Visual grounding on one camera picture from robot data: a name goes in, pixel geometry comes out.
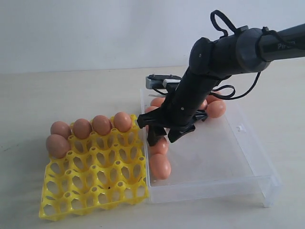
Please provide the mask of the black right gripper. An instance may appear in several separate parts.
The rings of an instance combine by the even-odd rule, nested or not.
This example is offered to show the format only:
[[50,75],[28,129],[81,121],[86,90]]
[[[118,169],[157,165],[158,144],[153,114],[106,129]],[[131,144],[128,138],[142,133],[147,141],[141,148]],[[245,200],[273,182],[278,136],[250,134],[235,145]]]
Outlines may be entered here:
[[147,142],[155,146],[167,135],[165,128],[170,128],[167,135],[174,143],[182,136],[195,130],[197,121],[205,121],[207,112],[197,112],[199,106],[220,79],[207,74],[195,74],[187,69],[176,89],[169,89],[169,94],[161,107],[148,113],[140,114],[137,124],[140,128],[148,126]]

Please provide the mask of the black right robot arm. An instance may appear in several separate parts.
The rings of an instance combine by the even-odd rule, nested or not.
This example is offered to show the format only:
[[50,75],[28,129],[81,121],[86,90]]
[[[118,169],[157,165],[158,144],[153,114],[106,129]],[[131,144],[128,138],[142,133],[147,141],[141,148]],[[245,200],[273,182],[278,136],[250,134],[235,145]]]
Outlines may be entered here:
[[194,131],[197,121],[207,118],[200,106],[208,95],[221,90],[221,81],[237,74],[260,74],[272,61],[304,55],[304,25],[282,31],[245,26],[216,41],[200,38],[192,47],[182,77],[160,74],[146,77],[147,89],[158,93],[166,90],[165,101],[160,108],[138,116],[138,126],[149,128],[150,146],[163,136],[175,142]]

